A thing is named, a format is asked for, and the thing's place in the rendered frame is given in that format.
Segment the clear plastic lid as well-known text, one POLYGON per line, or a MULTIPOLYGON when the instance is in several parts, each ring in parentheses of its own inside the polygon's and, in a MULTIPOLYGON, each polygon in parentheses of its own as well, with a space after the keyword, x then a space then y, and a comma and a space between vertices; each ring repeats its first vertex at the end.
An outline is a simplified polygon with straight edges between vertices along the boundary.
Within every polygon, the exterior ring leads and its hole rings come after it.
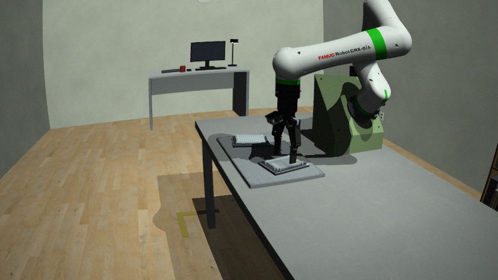
POLYGON ((266 160, 266 164, 269 165, 272 168, 275 167, 275 170, 278 171, 279 168, 281 168, 281 169, 290 168, 290 167, 293 167, 293 166, 300 165, 301 162, 303 163, 303 161, 297 159, 296 163, 290 164, 289 163, 289 159, 290 159, 290 155, 289 156, 285 156, 285 157, 279 157, 279 158, 276 158, 276 159, 266 160))

